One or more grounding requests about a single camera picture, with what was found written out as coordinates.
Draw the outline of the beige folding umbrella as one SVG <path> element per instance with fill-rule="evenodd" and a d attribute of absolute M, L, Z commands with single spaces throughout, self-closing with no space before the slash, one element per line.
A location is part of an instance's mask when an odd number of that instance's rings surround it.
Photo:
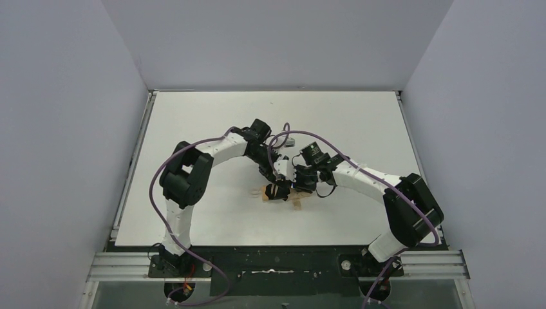
<path fill-rule="evenodd" d="M 313 193 L 297 191 L 293 188 L 280 187 L 275 184 L 262 185 L 249 190 L 252 198 L 259 198 L 263 203 L 288 203 L 296 211 L 303 209 L 302 201 L 313 196 Z"/>

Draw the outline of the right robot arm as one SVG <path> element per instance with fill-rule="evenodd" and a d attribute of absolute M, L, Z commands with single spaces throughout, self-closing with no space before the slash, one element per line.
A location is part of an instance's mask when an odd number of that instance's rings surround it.
<path fill-rule="evenodd" d="M 444 221 L 444 213 L 424 179 L 415 173 L 397 176 L 376 171 L 345 159 L 330 156 L 317 143 L 304 147 L 304 165 L 294 167 L 294 188 L 315 189 L 325 182 L 332 187 L 352 189 L 384 205 L 389 227 L 367 248 L 378 262 L 385 262 L 407 248 L 418 246 Z"/>

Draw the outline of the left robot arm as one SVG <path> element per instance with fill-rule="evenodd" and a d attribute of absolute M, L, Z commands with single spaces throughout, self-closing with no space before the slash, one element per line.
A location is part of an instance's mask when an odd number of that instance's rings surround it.
<path fill-rule="evenodd" d="M 281 155 L 265 145 L 272 130 L 260 119 L 249 127 L 231 127 L 216 138 L 189 144 L 180 142 L 159 177 L 159 185 L 167 202 L 163 250 L 182 256 L 191 247 L 190 228 L 194 205 L 203 197 L 213 167 L 232 158 L 247 157 L 258 165 L 259 173 L 270 183 L 284 186 L 274 174 L 270 161 Z"/>

